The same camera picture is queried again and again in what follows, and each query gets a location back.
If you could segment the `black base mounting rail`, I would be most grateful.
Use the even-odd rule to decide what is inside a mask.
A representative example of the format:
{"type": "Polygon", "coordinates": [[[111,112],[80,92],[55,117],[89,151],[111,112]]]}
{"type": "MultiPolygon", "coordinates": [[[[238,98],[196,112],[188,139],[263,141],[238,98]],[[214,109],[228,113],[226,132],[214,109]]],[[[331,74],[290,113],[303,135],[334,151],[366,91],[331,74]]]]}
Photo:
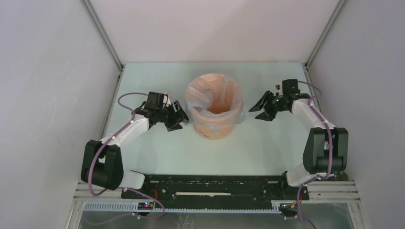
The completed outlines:
{"type": "Polygon", "coordinates": [[[169,207],[272,207],[275,201],[309,200],[306,187],[290,187],[280,176],[147,175],[141,193],[169,207]]]}

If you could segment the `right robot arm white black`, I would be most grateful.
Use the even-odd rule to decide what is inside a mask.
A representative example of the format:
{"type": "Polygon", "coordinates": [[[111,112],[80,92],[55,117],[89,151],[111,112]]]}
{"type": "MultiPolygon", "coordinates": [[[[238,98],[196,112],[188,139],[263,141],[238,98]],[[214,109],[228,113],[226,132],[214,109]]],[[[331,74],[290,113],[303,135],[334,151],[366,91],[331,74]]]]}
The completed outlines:
{"type": "Polygon", "coordinates": [[[295,196],[297,187],[328,179],[347,167],[348,130],[328,121],[315,106],[315,97],[302,93],[299,83],[297,79],[283,80],[276,85],[275,92],[266,91],[249,109],[249,112],[259,112],[255,118],[264,121],[273,121],[278,113],[289,111],[309,133],[302,163],[287,171],[286,181],[277,187],[283,199],[295,196]]]}

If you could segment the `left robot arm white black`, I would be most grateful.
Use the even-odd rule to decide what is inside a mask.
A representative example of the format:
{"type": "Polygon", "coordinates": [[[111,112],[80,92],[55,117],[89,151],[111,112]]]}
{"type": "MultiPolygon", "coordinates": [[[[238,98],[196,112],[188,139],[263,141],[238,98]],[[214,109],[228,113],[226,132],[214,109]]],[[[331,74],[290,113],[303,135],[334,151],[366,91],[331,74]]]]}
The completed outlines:
{"type": "Polygon", "coordinates": [[[140,106],[131,108],[122,104],[124,95],[121,95],[117,102],[130,111],[129,120],[115,133],[86,143],[81,180],[88,184],[91,195],[99,196],[107,190],[119,188],[131,188],[141,199],[150,195],[151,186],[145,182],[146,175],[124,168],[124,148],[158,123],[163,123],[171,132],[182,129],[189,117],[180,103],[171,101],[167,93],[149,92],[146,97],[140,106]]]}

